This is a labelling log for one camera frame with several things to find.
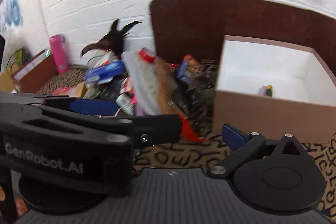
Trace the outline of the blue rectangular carton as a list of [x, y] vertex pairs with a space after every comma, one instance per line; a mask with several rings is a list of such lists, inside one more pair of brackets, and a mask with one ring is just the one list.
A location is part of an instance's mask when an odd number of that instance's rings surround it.
[[109, 63], [100, 67], [88, 69], [84, 81], [86, 83], [105, 84], [110, 82], [113, 77], [122, 75], [126, 69], [122, 60]]

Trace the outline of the white tube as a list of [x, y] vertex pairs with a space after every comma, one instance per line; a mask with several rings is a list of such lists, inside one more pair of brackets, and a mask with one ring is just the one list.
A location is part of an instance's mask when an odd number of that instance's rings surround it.
[[121, 108], [121, 110], [127, 115], [134, 115], [134, 104], [131, 98], [123, 93], [120, 94], [116, 99], [116, 104]]

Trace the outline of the brown cardboard box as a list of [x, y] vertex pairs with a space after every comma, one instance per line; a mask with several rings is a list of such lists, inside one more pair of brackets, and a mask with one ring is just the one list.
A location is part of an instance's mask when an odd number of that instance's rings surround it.
[[269, 139], [326, 143], [335, 135], [335, 75], [310, 47], [226, 36], [215, 87], [213, 132], [224, 124]]

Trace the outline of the pink water bottle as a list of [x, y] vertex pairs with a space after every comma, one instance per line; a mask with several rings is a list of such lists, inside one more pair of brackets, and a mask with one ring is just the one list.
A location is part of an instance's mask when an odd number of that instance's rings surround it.
[[64, 37], [62, 35], [51, 36], [49, 43], [55, 65], [58, 69], [58, 73], [66, 73], [69, 70], [69, 64], [63, 47]]

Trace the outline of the dark wooden headboard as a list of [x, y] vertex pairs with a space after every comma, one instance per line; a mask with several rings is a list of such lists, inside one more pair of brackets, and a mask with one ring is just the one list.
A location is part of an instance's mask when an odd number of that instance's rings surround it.
[[178, 64], [191, 54], [219, 61], [225, 36], [277, 40], [311, 47], [335, 71], [335, 19], [262, 0], [152, 0], [156, 52]]

